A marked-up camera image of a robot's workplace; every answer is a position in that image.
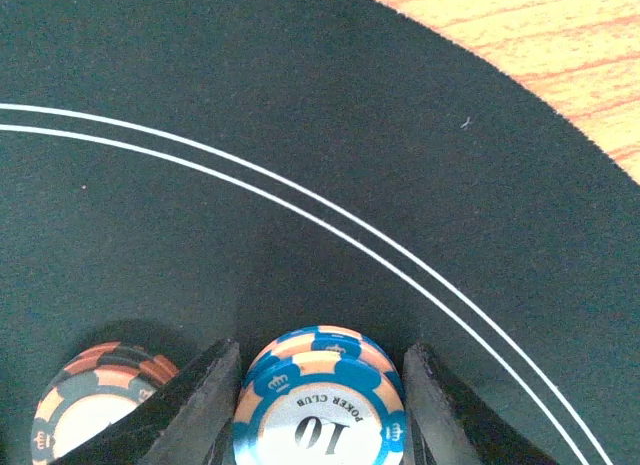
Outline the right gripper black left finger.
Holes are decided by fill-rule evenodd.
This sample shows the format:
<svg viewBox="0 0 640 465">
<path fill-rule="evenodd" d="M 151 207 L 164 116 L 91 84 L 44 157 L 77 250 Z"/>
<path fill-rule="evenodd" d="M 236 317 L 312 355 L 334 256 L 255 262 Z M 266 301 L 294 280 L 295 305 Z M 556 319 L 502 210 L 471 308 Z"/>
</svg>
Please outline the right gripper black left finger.
<svg viewBox="0 0 640 465">
<path fill-rule="evenodd" d="M 240 378 L 239 344 L 219 339 L 132 413 L 54 462 L 232 465 Z"/>
</svg>

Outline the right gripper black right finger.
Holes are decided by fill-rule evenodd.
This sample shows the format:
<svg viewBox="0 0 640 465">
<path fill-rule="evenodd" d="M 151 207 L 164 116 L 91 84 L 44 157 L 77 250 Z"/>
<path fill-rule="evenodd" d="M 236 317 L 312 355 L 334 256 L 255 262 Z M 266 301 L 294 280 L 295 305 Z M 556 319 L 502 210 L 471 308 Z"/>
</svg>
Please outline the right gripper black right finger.
<svg viewBox="0 0 640 465">
<path fill-rule="evenodd" d="M 424 342 L 404 354 L 404 464 L 554 464 L 462 382 Z"/>
</svg>

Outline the orange chip top seat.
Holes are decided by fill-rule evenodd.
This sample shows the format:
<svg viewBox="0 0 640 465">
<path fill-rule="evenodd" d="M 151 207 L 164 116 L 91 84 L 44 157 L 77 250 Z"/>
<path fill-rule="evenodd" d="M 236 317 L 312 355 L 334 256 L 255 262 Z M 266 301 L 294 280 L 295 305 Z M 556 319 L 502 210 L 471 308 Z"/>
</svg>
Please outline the orange chip top seat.
<svg viewBox="0 0 640 465">
<path fill-rule="evenodd" d="M 50 464 L 130 414 L 179 373 L 166 356 L 120 341 L 90 347 L 47 385 L 32 422 L 34 464 Z"/>
</svg>

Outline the blue chip top seat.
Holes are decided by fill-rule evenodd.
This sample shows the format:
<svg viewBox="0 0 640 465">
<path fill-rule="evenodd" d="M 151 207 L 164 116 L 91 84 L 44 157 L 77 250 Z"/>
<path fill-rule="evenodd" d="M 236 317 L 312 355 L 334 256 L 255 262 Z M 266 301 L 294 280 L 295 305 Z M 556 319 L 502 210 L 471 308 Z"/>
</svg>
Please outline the blue chip top seat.
<svg viewBox="0 0 640 465">
<path fill-rule="evenodd" d="M 249 366 L 233 419 L 238 464 L 398 464 L 404 388 L 388 355 L 350 329 L 298 329 Z"/>
</svg>

